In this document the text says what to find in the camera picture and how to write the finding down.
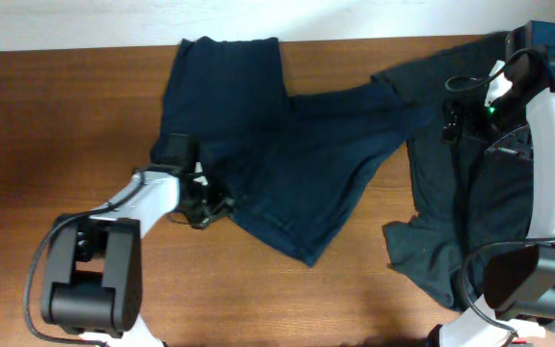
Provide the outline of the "dark blue shorts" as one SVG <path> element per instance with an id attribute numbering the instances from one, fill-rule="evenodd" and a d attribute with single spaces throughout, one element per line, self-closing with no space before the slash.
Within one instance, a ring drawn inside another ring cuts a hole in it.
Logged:
<path id="1" fill-rule="evenodd" d="M 150 156 L 170 159 L 170 135 L 191 136 L 234 199 L 232 221 L 313 265 L 380 164 L 432 117 L 385 82 L 289 95 L 274 38 L 184 40 Z"/>

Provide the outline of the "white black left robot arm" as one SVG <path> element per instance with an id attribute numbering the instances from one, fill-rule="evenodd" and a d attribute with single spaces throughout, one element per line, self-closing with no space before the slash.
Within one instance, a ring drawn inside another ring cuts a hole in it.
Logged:
<path id="1" fill-rule="evenodd" d="M 41 241 L 46 259 L 40 315 L 60 327 L 60 343 L 85 346 L 161 346 L 140 314 L 142 240 L 163 217 L 181 214 L 205 229 L 229 215 L 234 200 L 190 166 L 149 165 L 102 205 L 64 214 Z"/>

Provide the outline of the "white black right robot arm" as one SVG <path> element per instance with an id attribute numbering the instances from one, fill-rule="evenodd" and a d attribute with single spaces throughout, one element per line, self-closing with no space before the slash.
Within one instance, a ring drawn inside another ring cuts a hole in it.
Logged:
<path id="1" fill-rule="evenodd" d="M 506 55 L 485 78 L 453 77 L 451 93 L 487 92 L 474 133 L 490 154 L 532 163 L 532 217 L 522 240 L 490 253 L 484 290 L 429 335 L 432 346 L 523 346 L 555 331 L 555 23 L 532 20 L 505 39 Z"/>

